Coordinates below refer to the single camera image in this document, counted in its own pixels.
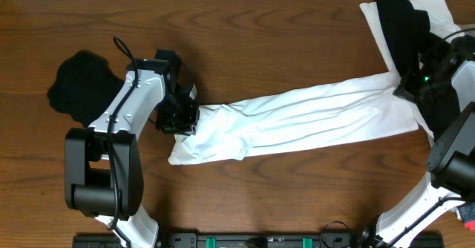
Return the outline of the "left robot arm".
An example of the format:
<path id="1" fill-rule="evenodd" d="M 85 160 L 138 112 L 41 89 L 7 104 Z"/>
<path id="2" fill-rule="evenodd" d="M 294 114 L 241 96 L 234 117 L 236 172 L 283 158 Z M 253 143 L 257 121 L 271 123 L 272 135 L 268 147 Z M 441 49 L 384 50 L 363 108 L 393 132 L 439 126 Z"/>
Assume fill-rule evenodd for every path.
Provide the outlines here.
<path id="1" fill-rule="evenodd" d="M 65 202 L 104 223 L 123 247 L 156 247 L 159 225 L 142 205 L 138 138 L 153 111 L 165 134 L 193 135 L 196 88 L 181 85 L 181 59 L 136 59 L 105 112 L 65 138 Z"/>

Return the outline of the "white robot print t-shirt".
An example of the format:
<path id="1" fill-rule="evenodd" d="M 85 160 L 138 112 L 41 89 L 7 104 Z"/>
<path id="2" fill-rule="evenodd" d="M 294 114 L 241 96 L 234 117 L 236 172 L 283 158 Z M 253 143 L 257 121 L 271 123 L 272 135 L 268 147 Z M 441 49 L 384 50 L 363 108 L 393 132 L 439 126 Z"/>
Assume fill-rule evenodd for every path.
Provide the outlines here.
<path id="1" fill-rule="evenodd" d="M 415 131 L 413 103 L 394 96 L 394 72 L 200 107 L 197 131 L 176 136 L 172 165 L 242 160 Z"/>

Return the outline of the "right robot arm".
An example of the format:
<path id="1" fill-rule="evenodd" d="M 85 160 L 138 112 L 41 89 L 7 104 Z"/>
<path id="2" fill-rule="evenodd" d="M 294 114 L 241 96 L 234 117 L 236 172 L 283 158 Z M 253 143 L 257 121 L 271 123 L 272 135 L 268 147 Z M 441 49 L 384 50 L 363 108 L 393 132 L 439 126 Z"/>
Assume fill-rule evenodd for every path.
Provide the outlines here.
<path id="1" fill-rule="evenodd" d="M 420 182 L 379 216 L 368 247 L 408 247 L 438 217 L 474 201 L 474 62 L 462 63 L 451 84 L 464 110 L 434 143 Z"/>

